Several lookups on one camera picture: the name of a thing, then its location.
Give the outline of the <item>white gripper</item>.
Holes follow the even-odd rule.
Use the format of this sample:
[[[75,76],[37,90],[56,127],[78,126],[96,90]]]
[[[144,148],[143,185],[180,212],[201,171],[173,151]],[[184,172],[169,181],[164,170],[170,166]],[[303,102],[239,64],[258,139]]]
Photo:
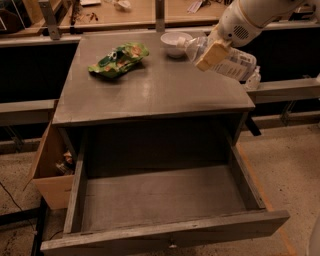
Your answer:
[[[216,40],[208,46],[195,66],[207,71],[229,54],[231,42],[233,47],[250,43],[266,26],[265,11],[266,3],[263,0],[234,0],[218,23],[218,34],[224,40]]]

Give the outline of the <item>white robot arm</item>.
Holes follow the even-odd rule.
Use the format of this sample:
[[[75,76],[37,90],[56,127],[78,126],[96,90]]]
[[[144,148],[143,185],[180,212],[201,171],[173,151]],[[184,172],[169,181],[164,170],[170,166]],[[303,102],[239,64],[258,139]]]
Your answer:
[[[268,24],[305,4],[313,8],[319,20],[320,0],[234,0],[211,30],[196,67],[201,71],[213,68],[231,57],[237,47],[258,37]]]

